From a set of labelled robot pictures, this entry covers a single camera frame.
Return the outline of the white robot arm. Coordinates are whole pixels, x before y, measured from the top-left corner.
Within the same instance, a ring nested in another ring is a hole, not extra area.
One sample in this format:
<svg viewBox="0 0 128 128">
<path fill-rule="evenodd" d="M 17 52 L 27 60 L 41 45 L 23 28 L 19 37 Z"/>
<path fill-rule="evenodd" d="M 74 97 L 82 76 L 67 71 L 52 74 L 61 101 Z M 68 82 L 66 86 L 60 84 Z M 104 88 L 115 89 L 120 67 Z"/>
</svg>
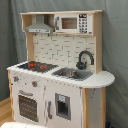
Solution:
<svg viewBox="0 0 128 128">
<path fill-rule="evenodd" d="M 6 122 L 0 128 L 43 128 L 43 126 L 18 123 L 18 122 Z"/>
</svg>

